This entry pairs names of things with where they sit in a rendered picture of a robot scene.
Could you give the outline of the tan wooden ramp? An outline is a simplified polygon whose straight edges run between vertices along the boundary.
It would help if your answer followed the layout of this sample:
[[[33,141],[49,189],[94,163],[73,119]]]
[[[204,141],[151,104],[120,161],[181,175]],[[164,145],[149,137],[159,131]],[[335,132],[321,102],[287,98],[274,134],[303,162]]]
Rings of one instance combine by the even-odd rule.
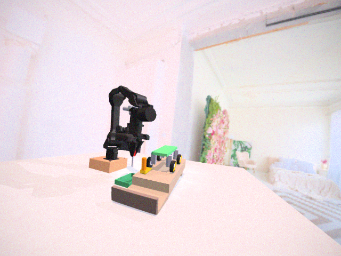
[[[156,160],[146,174],[138,171],[132,176],[132,185],[127,189],[113,185],[111,200],[144,212],[158,215],[167,202],[179,178],[183,175],[186,159],[176,164],[175,172],[166,167],[166,157]]]

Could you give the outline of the green tray rim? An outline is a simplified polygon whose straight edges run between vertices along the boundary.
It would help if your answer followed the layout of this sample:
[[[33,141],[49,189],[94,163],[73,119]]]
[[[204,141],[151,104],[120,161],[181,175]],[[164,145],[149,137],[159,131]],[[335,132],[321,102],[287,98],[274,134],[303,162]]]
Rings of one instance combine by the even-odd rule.
[[[127,175],[124,175],[118,179],[115,179],[115,183],[114,185],[118,185],[118,186],[122,186],[122,187],[125,187],[125,188],[128,188],[130,185],[132,185],[132,182],[128,183],[128,182],[123,182],[122,180],[128,178],[128,177],[132,177],[135,173],[130,173],[130,174],[127,174]]]

